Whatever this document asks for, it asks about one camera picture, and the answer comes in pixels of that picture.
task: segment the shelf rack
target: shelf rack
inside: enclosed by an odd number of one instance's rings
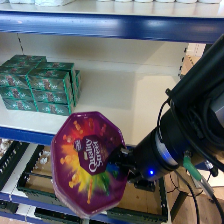
[[[177,2],[141,4],[77,0],[62,7],[37,7],[7,3],[0,4],[0,32],[214,43],[224,33],[224,3],[219,5]],[[114,78],[111,78],[116,75],[115,73],[110,75],[106,73],[107,78],[104,82],[115,82]],[[165,94],[161,95],[161,91],[164,92],[167,87],[174,87],[179,80],[178,77],[161,74],[158,77],[139,74],[132,74],[128,77],[122,74],[121,79],[118,80],[120,89],[116,90],[118,95],[114,100],[111,92],[103,98],[93,91],[93,87],[100,88],[100,84],[96,81],[97,78],[99,75],[96,74],[91,82],[87,82],[84,86],[85,91],[83,91],[76,111],[98,110],[102,112],[121,129],[128,144],[138,143],[151,131],[151,127],[155,127],[159,107],[166,99]],[[89,95],[99,97],[99,100],[90,102]],[[44,145],[50,145],[52,138],[67,118],[33,112],[26,112],[26,116],[23,116],[22,111],[7,111],[1,99],[0,114],[0,137]],[[144,119],[139,121],[139,117],[147,117],[147,121]],[[35,147],[34,144],[29,146],[0,192],[0,199],[20,203],[19,210],[14,215],[5,213],[0,213],[0,215],[33,223],[44,223],[34,217],[36,206],[73,214],[69,209],[61,206],[49,206],[32,201],[25,194],[17,191],[16,183],[19,175],[24,170]],[[108,220],[106,214],[100,214],[95,219],[124,223]]]
[[[224,33],[224,8],[223,4],[95,0],[61,7],[8,3],[0,5],[0,31],[214,43]]]

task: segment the black tray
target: black tray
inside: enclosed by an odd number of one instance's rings
[[[167,209],[167,201],[166,201],[166,192],[164,187],[163,178],[159,179],[159,188],[160,188],[160,200],[161,200],[161,208],[162,215],[155,215],[146,212],[133,211],[124,208],[112,208],[107,211],[107,216],[112,219],[118,219],[125,222],[130,223],[162,223],[168,221],[168,209]]]
[[[49,211],[47,209],[36,208],[34,215],[41,218],[46,223],[52,224],[81,224],[82,220],[73,215],[66,215],[60,212]],[[89,220],[89,224],[103,224],[95,220]]]
[[[0,160],[0,190],[5,186],[12,171],[20,161],[29,143],[14,141]]]
[[[2,201],[0,200],[0,211],[15,214],[18,209],[18,204],[8,202],[8,201]]]
[[[60,202],[60,200],[55,196],[55,194],[25,187],[29,176],[36,175],[36,174],[32,174],[32,170],[35,167],[35,164],[38,161],[40,157],[40,153],[42,153],[43,149],[44,149],[44,146],[39,145],[37,149],[35,150],[34,154],[32,155],[30,161],[28,162],[24,172],[22,173],[18,181],[17,189],[20,191],[23,191],[28,196],[28,198],[32,200],[45,202],[48,204],[65,206],[62,202]],[[117,208],[117,207],[107,210],[107,215],[109,218],[126,221],[130,223],[139,223],[139,224],[157,223],[159,224],[162,222],[167,222],[168,209],[167,209],[166,193],[165,193],[163,178],[159,180],[159,194],[160,194],[160,203],[162,208],[161,215],[155,215],[155,214],[150,214],[147,212],[139,212],[139,211]]]
[[[35,167],[36,162],[38,161],[40,154],[43,152],[44,146],[38,145],[35,152],[33,153],[30,161],[27,163],[25,170],[19,178],[17,183],[17,189],[23,191],[29,199],[44,202],[47,204],[54,204],[66,207],[56,196],[55,194],[44,192],[40,190],[30,189],[25,187],[27,180],[32,174],[32,170]]]

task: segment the white container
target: white container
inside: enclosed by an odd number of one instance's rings
[[[198,0],[198,1],[206,4],[219,4],[222,0]]]
[[[115,0],[116,2],[132,2],[132,0]]]
[[[153,0],[135,0],[135,2],[141,2],[141,3],[148,3],[148,2],[152,2]]]
[[[152,13],[154,15],[172,15],[174,11],[174,2],[162,3],[153,2]]]
[[[0,0],[0,4],[7,3],[7,2],[9,2],[9,1],[8,0]]]
[[[157,2],[163,2],[163,3],[169,3],[169,2],[175,2],[175,0],[156,0]]]
[[[153,8],[153,2],[144,4],[140,2],[134,2],[133,11],[135,14],[138,15],[149,15],[152,14],[152,8]]]
[[[186,4],[192,4],[197,2],[197,0],[176,0],[176,1],[180,3],[186,3]]]
[[[176,2],[174,5],[175,16],[193,16],[197,4],[182,4]]]
[[[219,11],[219,4],[202,4],[198,3],[195,8],[195,15],[201,17],[217,16]]]
[[[219,4],[218,16],[224,16],[224,2]]]
[[[35,0],[37,6],[61,6],[66,5],[74,0]]]
[[[110,0],[108,2],[102,2],[98,0],[96,2],[96,9],[97,12],[112,13],[114,12],[114,2]]]
[[[9,0],[9,2],[12,4],[34,4],[35,0]]]
[[[97,0],[97,1],[99,1],[99,2],[110,2],[112,0]]]
[[[133,11],[133,2],[114,2],[114,11],[118,14],[129,14]]]

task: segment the white shelf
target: white shelf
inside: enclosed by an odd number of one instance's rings
[[[83,91],[74,112],[99,111],[122,131],[126,144],[137,144],[156,126],[157,116],[179,78],[109,71],[82,73]],[[56,134],[66,116],[10,111],[0,99],[0,126]]]
[[[183,3],[138,3],[138,2],[99,2],[77,0],[60,7],[40,7],[32,4],[0,5],[1,11],[48,12],[48,13],[88,13],[113,15],[178,16],[178,17],[224,17],[224,3],[220,4],[183,4]]]

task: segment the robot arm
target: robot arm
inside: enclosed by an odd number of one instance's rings
[[[194,165],[208,160],[224,171],[215,158],[224,151],[224,36],[166,93],[170,109],[129,155],[138,175],[157,180],[183,165],[185,152]]]

